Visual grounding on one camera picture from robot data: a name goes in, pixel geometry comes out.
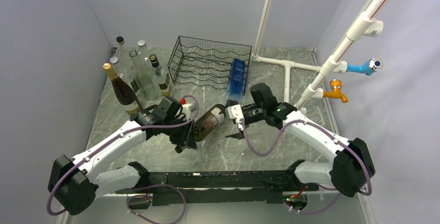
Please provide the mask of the clear bottle silver cap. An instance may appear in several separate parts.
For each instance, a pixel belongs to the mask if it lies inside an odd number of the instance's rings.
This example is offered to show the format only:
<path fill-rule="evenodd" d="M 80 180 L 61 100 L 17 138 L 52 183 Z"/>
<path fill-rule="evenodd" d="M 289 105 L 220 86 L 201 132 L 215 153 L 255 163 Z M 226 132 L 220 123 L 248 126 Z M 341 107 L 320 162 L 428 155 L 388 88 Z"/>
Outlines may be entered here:
<path fill-rule="evenodd" d="M 138 45 L 138 55 L 139 55 L 139 60 L 144 63 L 144 64 L 149 64 L 149 51 L 148 51 L 148 47 L 146 44 L 146 41 L 141 39 L 137 42 Z"/>

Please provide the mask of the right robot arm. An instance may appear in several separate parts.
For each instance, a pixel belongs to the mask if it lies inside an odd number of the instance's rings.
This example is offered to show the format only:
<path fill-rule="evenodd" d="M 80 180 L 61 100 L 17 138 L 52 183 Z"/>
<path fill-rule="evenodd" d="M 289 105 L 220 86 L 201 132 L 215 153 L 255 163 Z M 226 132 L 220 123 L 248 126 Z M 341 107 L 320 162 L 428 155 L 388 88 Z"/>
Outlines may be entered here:
<path fill-rule="evenodd" d="M 279 130 L 267 152 L 251 150 L 258 156 L 269 155 L 282 133 L 290 134 L 319 151 L 327 163 L 297 161 L 286 176 L 286 184 L 292 190 L 299 190 L 305 184 L 330 186 L 346 197 L 357 193 L 369 196 L 372 193 L 371 178 L 375 168 L 367 144 L 360 138 L 348 139 L 335 134 L 307 118 L 288 102 L 279 102 L 265 83 L 258 83 L 250 89 L 253 103 L 241 106 L 228 100 L 226 114 L 237 125 L 236 139 L 251 142 L 247 128 L 252 123 L 266 122 Z"/>

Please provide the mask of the bottle black gold cap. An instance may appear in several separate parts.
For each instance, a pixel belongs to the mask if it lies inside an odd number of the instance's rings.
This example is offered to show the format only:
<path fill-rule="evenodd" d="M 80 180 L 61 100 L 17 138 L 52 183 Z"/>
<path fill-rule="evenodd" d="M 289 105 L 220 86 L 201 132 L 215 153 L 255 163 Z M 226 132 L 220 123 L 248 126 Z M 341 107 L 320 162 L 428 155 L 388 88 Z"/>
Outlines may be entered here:
<path fill-rule="evenodd" d="M 170 96 L 172 91 L 172 79 L 169 72 L 160 65 L 155 54 L 149 56 L 149 61 L 153 67 L 155 80 L 159 86 L 161 95 Z"/>

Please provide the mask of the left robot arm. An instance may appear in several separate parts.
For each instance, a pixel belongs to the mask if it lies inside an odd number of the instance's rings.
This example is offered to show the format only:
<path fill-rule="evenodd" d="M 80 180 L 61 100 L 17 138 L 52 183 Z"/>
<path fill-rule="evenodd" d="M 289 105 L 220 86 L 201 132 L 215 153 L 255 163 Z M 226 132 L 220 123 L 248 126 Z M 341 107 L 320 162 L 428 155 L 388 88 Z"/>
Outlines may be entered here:
<path fill-rule="evenodd" d="M 194 123 L 199 103 L 193 95 L 190 98 L 192 103 L 182 104 L 166 96 L 159 104 L 132 114 L 117 131 L 92 148 L 71 158 L 56 158 L 48 183 L 47 213 L 77 215 L 107 193 L 126 188 L 144 192 L 149 174 L 139 163 L 109 172 L 105 169 L 125 152 L 159 134 L 167 135 L 181 150 L 196 149 Z"/>

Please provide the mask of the clear bottle blue medallion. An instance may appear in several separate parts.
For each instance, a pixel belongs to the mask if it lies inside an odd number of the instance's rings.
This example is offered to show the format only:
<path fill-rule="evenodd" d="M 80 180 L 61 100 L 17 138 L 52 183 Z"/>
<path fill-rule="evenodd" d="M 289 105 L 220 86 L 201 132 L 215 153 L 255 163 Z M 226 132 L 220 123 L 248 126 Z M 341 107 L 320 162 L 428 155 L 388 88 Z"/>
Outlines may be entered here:
<path fill-rule="evenodd" d="M 125 40 L 122 36 L 116 37 L 116 42 L 119 45 L 118 48 L 118 58 L 120 63 L 124 68 L 127 68 L 130 71 L 133 71 L 132 60 L 129 56 L 129 47 L 125 44 Z"/>

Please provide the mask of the dark wine bottle gold cap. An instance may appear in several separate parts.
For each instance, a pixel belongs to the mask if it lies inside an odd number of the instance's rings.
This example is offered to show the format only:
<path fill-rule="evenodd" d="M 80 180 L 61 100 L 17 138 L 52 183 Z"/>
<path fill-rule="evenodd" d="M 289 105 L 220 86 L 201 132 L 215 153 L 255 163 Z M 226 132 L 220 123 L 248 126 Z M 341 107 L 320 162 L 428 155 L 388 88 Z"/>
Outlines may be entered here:
<path fill-rule="evenodd" d="M 115 96 L 124 107 L 125 112 L 129 115 L 138 113 L 141 110 L 141 106 L 131 87 L 118 76 L 110 63 L 104 63 L 103 69 L 111 80 Z"/>

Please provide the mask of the clear bottle dark neck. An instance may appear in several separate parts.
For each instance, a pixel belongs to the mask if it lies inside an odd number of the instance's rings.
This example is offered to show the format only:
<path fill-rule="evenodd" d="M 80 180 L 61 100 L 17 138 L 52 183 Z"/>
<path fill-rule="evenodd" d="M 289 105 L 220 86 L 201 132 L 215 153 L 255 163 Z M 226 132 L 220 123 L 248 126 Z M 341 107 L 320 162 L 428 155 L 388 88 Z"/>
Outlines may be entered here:
<path fill-rule="evenodd" d="M 111 57 L 109 62 L 118 74 L 118 76 L 132 88 L 136 95 L 138 95 L 139 85 L 136 81 L 133 71 L 130 68 L 126 67 L 121 59 L 116 56 Z"/>

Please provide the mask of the blue tinted clear bottle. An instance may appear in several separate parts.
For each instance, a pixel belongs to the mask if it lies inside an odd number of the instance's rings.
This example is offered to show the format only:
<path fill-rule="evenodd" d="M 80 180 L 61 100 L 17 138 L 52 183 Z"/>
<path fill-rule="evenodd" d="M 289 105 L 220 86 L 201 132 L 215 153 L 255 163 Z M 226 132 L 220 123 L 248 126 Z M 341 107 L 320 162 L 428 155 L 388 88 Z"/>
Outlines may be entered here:
<path fill-rule="evenodd" d="M 158 97 L 158 92 L 153 85 L 153 80 L 150 73 L 141 62 L 140 53 L 136 49 L 131 49 L 129 51 L 129 57 L 132 60 L 135 74 L 145 99 L 150 101 L 155 100 Z"/>

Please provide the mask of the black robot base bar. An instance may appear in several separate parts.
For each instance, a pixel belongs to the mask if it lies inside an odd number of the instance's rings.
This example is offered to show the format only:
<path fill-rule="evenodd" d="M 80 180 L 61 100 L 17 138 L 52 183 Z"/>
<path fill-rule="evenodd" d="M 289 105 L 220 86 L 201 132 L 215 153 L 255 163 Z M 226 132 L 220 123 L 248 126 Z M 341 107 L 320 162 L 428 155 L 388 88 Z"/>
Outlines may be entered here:
<path fill-rule="evenodd" d="M 292 193 L 318 191 L 301 183 L 292 171 L 151 172 L 119 194 L 145 193 L 153 206 L 178 203 L 266 202 L 282 204 Z"/>

